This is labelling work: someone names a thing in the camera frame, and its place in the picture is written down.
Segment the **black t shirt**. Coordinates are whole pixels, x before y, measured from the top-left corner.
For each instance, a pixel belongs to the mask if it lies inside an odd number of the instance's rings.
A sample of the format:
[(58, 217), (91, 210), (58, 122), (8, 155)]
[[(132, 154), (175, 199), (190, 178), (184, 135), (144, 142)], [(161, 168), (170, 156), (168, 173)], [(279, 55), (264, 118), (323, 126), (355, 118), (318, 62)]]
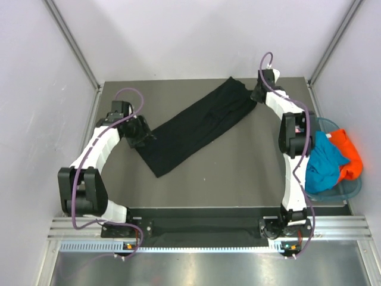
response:
[(239, 123), (257, 105), (252, 91), (228, 78), (209, 94), (155, 128), (155, 139), (136, 149), (160, 178)]

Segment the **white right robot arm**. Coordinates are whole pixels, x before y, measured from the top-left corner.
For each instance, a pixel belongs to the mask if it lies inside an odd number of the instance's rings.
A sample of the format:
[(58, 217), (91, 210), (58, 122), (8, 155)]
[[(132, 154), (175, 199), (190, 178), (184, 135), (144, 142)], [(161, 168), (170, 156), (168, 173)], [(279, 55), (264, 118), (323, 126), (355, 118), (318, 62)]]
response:
[(310, 153), (314, 148), (315, 114), (289, 98), (284, 90), (258, 79), (251, 99), (270, 108), (280, 120), (279, 150), (285, 160), (285, 193), (280, 207), (279, 231), (293, 235), (307, 222), (305, 177)]

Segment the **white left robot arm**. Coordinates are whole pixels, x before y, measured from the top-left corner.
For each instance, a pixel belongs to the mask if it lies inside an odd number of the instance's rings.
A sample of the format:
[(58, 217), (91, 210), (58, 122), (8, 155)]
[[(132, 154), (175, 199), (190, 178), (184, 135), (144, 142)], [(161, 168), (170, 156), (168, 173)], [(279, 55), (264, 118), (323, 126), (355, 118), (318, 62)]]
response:
[(114, 222), (114, 229), (126, 237), (133, 233), (135, 222), (129, 218), (127, 207), (109, 199), (101, 173), (112, 150), (123, 138), (130, 148), (138, 148), (154, 139), (154, 135), (144, 116), (129, 116), (127, 120), (122, 117), (120, 113), (110, 113), (99, 120), (80, 157), (59, 170), (58, 186), (65, 214)]

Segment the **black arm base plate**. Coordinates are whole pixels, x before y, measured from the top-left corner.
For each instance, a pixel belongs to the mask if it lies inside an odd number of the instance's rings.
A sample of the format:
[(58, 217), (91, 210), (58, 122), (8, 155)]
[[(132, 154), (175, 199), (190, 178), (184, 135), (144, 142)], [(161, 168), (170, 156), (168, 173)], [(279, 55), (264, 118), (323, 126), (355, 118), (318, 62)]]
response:
[(129, 218), (152, 248), (261, 247), (311, 233), (309, 222), (282, 226), (278, 207), (131, 208)]

